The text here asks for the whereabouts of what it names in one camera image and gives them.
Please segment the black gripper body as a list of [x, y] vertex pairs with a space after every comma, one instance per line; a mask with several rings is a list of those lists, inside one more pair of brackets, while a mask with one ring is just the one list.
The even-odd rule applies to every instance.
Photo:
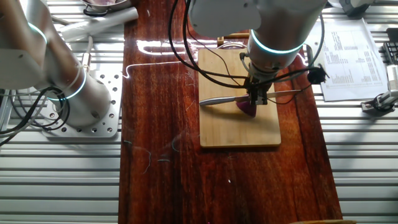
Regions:
[[275, 78], [277, 72], [248, 72], [248, 80], [245, 84], [248, 86], [254, 85], [253, 88], [247, 88], [246, 93], [258, 91], [260, 93], [267, 93], [272, 86], [271, 79]]

